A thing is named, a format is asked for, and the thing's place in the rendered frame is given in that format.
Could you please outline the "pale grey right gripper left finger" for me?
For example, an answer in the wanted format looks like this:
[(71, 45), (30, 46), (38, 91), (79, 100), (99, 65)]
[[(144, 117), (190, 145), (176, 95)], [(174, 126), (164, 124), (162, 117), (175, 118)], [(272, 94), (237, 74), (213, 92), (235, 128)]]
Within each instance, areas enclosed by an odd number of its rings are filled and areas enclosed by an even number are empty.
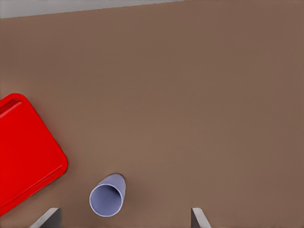
[(61, 208), (50, 208), (30, 228), (61, 228)]

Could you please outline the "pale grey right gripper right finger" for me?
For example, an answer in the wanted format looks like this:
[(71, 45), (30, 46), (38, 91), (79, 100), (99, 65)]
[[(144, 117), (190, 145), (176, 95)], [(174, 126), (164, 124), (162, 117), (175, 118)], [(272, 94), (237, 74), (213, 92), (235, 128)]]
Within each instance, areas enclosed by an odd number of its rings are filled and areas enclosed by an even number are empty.
[(202, 209), (191, 209), (191, 228), (211, 228), (211, 225)]

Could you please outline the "lavender cup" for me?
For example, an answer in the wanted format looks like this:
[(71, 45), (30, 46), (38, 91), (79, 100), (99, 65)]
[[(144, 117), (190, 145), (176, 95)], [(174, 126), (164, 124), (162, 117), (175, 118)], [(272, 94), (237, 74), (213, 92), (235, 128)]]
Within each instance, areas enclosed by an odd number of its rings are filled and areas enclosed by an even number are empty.
[(112, 217), (122, 208), (126, 181), (119, 173), (111, 174), (100, 181), (91, 191), (89, 204), (92, 211), (101, 217)]

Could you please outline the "red plastic tray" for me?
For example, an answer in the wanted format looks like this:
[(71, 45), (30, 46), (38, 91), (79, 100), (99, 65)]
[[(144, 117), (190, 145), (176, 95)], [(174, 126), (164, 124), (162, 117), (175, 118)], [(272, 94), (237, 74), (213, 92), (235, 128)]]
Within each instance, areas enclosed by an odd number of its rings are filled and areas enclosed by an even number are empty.
[(22, 94), (0, 100), (0, 216), (47, 186), (68, 167), (67, 157)]

